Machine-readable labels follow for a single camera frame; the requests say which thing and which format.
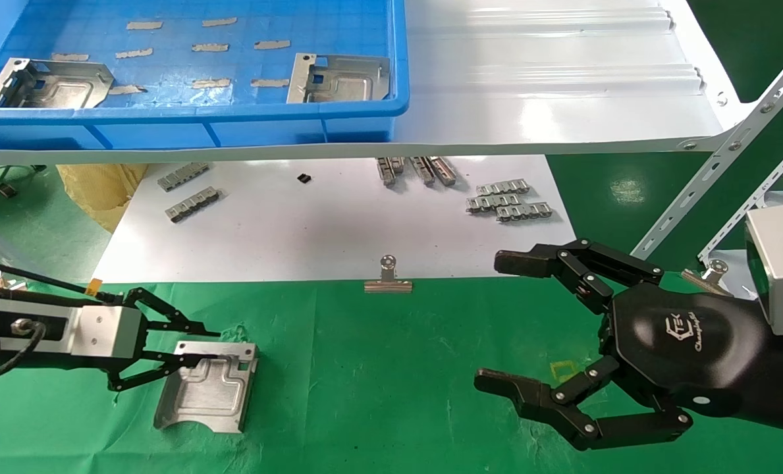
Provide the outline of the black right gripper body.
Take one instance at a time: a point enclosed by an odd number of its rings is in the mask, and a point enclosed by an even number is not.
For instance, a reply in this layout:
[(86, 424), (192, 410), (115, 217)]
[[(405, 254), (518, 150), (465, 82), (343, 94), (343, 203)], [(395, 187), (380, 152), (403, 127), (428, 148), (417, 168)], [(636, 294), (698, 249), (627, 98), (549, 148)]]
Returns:
[(641, 283), (613, 297), (601, 334), (620, 364), (614, 383), (644, 407), (774, 416), (763, 368), (773, 333), (758, 303)]

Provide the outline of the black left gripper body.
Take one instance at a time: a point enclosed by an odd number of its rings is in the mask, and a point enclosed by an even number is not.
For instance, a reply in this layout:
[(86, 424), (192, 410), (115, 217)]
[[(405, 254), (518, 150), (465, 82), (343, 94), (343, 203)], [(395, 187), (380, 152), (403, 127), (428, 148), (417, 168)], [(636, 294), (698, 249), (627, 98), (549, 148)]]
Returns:
[(62, 338), (49, 342), (54, 368), (123, 370), (141, 357), (147, 336), (142, 310), (76, 308), (67, 316)]

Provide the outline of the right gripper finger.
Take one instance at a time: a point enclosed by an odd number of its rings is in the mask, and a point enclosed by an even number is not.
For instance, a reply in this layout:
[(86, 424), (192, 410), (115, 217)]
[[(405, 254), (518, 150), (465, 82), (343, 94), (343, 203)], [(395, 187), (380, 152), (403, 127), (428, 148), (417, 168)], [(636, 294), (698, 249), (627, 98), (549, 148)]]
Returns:
[(668, 397), (648, 396), (651, 412), (592, 418), (579, 405), (625, 375), (614, 357), (602, 357), (581, 374), (552, 387), (539, 380), (481, 368), (473, 378), (476, 390), (505, 397), (519, 418), (547, 424), (579, 451), (669, 443), (693, 424)]
[(579, 239), (565, 245), (537, 244), (530, 251), (498, 251), (494, 270), (518, 277), (554, 277), (593, 314), (605, 314), (614, 290), (604, 279), (625, 287), (659, 285), (664, 270), (602, 243)]

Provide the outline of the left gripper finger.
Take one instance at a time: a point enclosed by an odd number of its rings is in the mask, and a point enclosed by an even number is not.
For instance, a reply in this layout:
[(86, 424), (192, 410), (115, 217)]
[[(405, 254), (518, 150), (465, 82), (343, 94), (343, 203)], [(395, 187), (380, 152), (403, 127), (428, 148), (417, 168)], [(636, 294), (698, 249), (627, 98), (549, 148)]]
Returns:
[(168, 354), (156, 351), (144, 351), (141, 357), (135, 358), (133, 362), (139, 360), (148, 360), (160, 362), (160, 366), (150, 369), (141, 374), (135, 374), (128, 377), (121, 377), (120, 370), (111, 370), (106, 372), (108, 380), (108, 389), (110, 391), (121, 392), (136, 388), (140, 385), (151, 383), (168, 377), (176, 373), (180, 368), (196, 368), (203, 360), (219, 358), (219, 355), (213, 354)]
[(139, 303), (162, 315), (166, 320), (150, 321), (146, 319), (148, 330), (175, 331), (196, 336), (215, 337), (220, 335), (220, 332), (207, 330), (202, 322), (190, 320), (179, 309), (160, 299), (160, 297), (157, 297), (156, 294), (151, 293), (148, 289), (142, 287), (133, 288), (121, 298), (121, 304), (126, 306), (126, 308), (139, 309)]

